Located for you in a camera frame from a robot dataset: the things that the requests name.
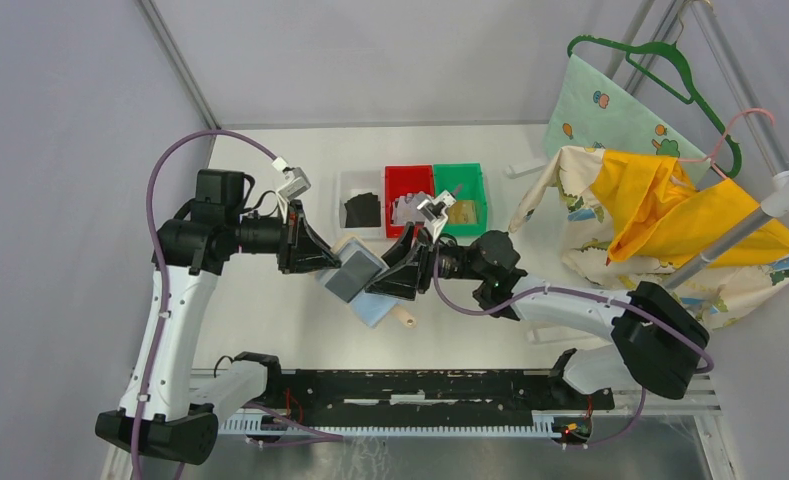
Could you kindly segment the red plastic bin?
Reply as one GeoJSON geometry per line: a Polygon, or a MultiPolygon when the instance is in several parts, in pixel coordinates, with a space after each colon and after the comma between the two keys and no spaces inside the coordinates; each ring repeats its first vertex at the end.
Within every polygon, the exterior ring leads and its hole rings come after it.
{"type": "Polygon", "coordinates": [[[407,194],[435,195],[434,175],[431,165],[395,165],[384,168],[383,226],[386,237],[396,239],[403,231],[402,225],[393,223],[394,201],[407,194]]]}

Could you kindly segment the gold card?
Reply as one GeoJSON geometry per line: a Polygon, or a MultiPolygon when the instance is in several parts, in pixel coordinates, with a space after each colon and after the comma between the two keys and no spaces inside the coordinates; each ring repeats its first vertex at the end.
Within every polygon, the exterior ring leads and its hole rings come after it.
{"type": "Polygon", "coordinates": [[[478,215],[473,200],[459,200],[448,209],[449,225],[476,225],[478,215]]]}

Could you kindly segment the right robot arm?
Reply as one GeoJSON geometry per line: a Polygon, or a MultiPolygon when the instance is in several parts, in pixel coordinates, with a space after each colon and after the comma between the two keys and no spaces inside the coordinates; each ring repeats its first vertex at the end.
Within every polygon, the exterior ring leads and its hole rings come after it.
{"type": "Polygon", "coordinates": [[[714,367],[708,330],[665,288],[642,281],[629,290],[572,288],[530,275],[506,232],[490,230],[468,245],[409,227],[383,256],[387,266],[366,292],[413,300],[444,280],[473,280],[475,306],[439,298],[468,316],[548,322],[593,335],[604,346],[563,354],[547,382],[550,400],[572,408],[587,394],[639,386],[679,400],[692,378],[714,367]]]}

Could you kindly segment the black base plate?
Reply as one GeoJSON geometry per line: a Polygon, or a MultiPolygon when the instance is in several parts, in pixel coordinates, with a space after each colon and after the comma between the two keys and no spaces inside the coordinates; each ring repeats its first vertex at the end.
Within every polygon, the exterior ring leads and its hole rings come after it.
{"type": "Polygon", "coordinates": [[[315,428],[523,427],[615,406],[609,390],[581,394],[541,369],[283,371],[254,400],[315,428]]]}

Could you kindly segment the metal rack pole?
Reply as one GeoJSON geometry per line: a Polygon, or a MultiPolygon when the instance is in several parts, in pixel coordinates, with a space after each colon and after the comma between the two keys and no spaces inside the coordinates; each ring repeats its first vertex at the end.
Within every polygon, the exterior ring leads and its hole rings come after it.
{"type": "Polygon", "coordinates": [[[777,174],[774,184],[775,191],[753,212],[667,277],[661,286],[666,290],[677,288],[772,219],[789,213],[789,170],[777,174]]]}

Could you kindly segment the white plastic bin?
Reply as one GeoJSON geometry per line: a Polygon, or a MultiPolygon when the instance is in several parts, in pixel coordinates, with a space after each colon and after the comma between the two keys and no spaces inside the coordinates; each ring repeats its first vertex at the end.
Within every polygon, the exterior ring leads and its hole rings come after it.
{"type": "Polygon", "coordinates": [[[341,234],[355,234],[365,240],[383,240],[386,237],[383,217],[384,207],[383,175],[380,169],[345,170],[336,176],[334,190],[334,224],[335,229],[341,234]],[[380,213],[382,226],[377,228],[345,228],[344,203],[361,193],[373,192],[380,200],[380,213]]]}

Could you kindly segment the green plastic bin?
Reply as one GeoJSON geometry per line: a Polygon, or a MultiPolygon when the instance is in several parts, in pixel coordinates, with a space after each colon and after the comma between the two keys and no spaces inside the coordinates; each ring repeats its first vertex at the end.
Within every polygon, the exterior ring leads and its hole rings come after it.
{"type": "Polygon", "coordinates": [[[479,163],[435,164],[433,166],[437,192],[451,192],[456,202],[473,200],[476,203],[478,223],[476,225],[447,225],[443,232],[455,237],[478,237],[486,232],[488,225],[488,198],[484,176],[479,163]]]}

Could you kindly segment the green patterned cloth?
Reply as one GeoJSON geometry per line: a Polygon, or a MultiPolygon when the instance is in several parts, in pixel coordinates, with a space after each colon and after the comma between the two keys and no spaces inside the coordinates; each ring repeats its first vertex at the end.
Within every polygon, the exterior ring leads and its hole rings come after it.
{"type": "Polygon", "coordinates": [[[708,171],[700,149],[577,55],[568,61],[542,145],[549,158],[565,146],[687,158],[682,168],[693,182],[708,171]]]}

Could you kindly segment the beige card holder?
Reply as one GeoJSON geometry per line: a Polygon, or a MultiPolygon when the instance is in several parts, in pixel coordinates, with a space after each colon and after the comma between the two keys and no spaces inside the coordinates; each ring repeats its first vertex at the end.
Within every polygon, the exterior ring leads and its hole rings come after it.
{"type": "Polygon", "coordinates": [[[417,317],[395,297],[369,293],[371,281],[389,267],[367,242],[355,234],[342,236],[333,247],[341,266],[312,273],[316,283],[347,305],[368,328],[376,328],[391,317],[408,329],[418,325],[417,317]]]}

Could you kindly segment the white cards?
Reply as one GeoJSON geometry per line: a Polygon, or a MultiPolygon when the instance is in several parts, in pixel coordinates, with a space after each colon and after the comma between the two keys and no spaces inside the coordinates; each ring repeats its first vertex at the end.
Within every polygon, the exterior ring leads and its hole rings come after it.
{"type": "Polygon", "coordinates": [[[429,200],[430,196],[423,191],[407,193],[395,198],[391,203],[391,224],[403,226],[408,222],[419,223],[425,220],[419,205],[429,200]]]}

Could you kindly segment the yellow cloth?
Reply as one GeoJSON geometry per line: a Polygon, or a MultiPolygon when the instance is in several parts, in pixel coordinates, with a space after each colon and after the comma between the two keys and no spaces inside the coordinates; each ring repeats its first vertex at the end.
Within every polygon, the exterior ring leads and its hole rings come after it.
{"type": "Polygon", "coordinates": [[[674,157],[614,150],[590,190],[613,221],[610,263],[651,257],[679,268],[759,207],[730,179],[699,190],[674,157]]]}

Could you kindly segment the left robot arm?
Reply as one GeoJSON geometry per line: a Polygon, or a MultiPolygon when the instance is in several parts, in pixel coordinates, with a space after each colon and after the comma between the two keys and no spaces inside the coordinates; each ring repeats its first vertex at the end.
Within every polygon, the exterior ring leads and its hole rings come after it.
{"type": "Polygon", "coordinates": [[[242,172],[199,171],[194,197],[153,234],[153,303],[139,357],[119,406],[95,424],[98,437],[137,458],[200,465],[237,410],[251,400],[272,407],[283,397],[279,359],[250,352],[204,386],[190,387],[205,311],[233,255],[273,255],[283,274],[341,265],[308,224],[301,201],[274,216],[252,213],[246,202],[253,183],[242,172]]]}

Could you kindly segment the clear plastic box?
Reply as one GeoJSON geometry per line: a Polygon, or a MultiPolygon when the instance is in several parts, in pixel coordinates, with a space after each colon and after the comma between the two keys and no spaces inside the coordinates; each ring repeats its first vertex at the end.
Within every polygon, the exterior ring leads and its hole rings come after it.
{"type": "Polygon", "coordinates": [[[509,164],[504,168],[503,172],[507,178],[517,179],[541,172],[548,163],[548,160],[542,157],[536,157],[530,160],[509,164]]]}

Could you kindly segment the black cards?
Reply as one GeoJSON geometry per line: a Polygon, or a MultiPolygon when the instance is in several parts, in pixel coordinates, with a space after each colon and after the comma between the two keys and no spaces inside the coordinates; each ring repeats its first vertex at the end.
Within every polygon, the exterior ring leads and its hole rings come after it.
{"type": "Polygon", "coordinates": [[[365,192],[344,203],[345,228],[377,228],[382,226],[380,200],[377,194],[365,192]]]}

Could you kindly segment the green clothes hanger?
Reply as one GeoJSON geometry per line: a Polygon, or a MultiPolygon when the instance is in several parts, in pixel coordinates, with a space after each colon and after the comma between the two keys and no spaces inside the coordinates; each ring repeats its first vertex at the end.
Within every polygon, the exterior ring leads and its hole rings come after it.
{"type": "Polygon", "coordinates": [[[592,35],[579,35],[574,37],[567,45],[566,52],[569,57],[574,54],[575,47],[580,43],[591,43],[607,47],[613,51],[621,52],[623,54],[624,61],[632,66],[637,72],[652,80],[683,104],[695,104],[703,112],[705,117],[714,125],[717,132],[722,135],[721,139],[731,151],[732,166],[728,170],[724,170],[723,173],[730,178],[735,178],[741,172],[743,165],[741,146],[732,138],[724,122],[711,108],[709,103],[697,89],[691,66],[685,55],[675,44],[666,43],[663,41],[650,41],[641,45],[631,45],[615,40],[595,37],[592,35]],[[664,59],[666,62],[670,63],[676,70],[679,79],[687,92],[687,96],[682,95],[671,85],[655,75],[648,67],[644,67],[641,63],[636,61],[633,58],[634,55],[652,55],[654,57],[664,59]]]}

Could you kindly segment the dinosaur print cloth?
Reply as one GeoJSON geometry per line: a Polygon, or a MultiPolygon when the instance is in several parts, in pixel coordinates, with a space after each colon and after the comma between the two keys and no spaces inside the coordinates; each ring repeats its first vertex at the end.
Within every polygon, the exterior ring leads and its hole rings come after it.
{"type": "MultiPolygon", "coordinates": [[[[677,267],[651,257],[608,261],[613,221],[590,190],[607,149],[561,148],[521,199],[508,229],[519,230],[550,187],[566,213],[560,256],[588,282],[606,289],[663,282],[677,267]]],[[[789,229],[772,220],[674,289],[674,297],[709,329],[738,322],[789,284],[789,229]]]]}

